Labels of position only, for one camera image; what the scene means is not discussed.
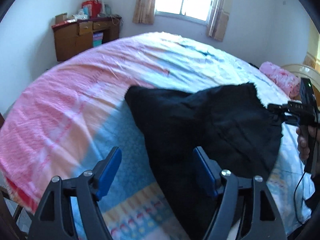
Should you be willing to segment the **person right hand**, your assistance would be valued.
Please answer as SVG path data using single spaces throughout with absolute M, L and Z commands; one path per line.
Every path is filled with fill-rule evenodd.
M 309 126 L 308 127 L 309 134 L 319 142 L 319 129 Z M 306 138 L 302 135 L 301 128 L 298 127 L 296 129 L 296 133 L 298 135 L 297 142 L 298 142 L 298 151 L 299 157 L 301 161 L 305 161 L 309 157 L 310 148 L 308 147 L 308 143 Z

